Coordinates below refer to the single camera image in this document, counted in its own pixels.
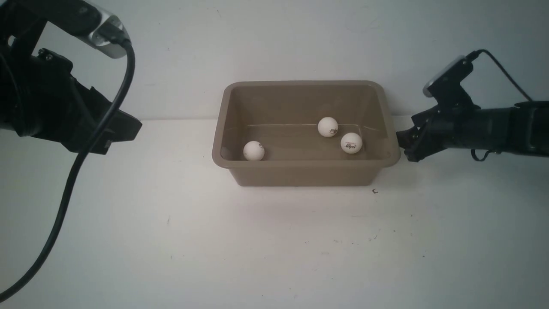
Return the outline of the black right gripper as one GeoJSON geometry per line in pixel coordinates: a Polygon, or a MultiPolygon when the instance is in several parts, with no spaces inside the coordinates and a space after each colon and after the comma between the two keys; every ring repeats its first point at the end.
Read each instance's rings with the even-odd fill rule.
{"type": "Polygon", "coordinates": [[[413,127],[396,132],[398,146],[408,161],[418,163],[455,148],[455,109],[435,106],[411,117],[413,127]]]}

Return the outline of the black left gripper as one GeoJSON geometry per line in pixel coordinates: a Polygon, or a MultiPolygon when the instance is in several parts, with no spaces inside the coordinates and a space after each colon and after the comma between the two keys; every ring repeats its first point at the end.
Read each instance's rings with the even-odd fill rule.
{"type": "Polygon", "coordinates": [[[77,153],[112,102],[71,75],[73,64],[43,49],[38,56],[1,48],[1,129],[57,142],[77,153]]]}

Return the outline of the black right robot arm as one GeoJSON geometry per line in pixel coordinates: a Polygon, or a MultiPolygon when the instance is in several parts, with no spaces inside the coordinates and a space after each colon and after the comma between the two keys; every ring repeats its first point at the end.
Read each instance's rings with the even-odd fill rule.
{"type": "Polygon", "coordinates": [[[509,108],[476,105],[443,111],[433,107],[412,117],[413,127],[396,133],[410,162],[419,162],[445,149],[469,149],[473,160],[490,153],[548,157],[549,104],[537,100],[509,108]]]}

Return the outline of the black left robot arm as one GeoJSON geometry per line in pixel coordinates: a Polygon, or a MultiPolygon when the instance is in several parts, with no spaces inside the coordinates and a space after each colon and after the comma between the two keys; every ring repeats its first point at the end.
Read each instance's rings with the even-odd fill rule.
{"type": "Polygon", "coordinates": [[[71,74],[73,63],[46,48],[33,55],[47,23],[112,59],[127,55],[124,24],[86,0],[1,2],[1,128],[57,142],[77,153],[112,106],[71,74]]]}

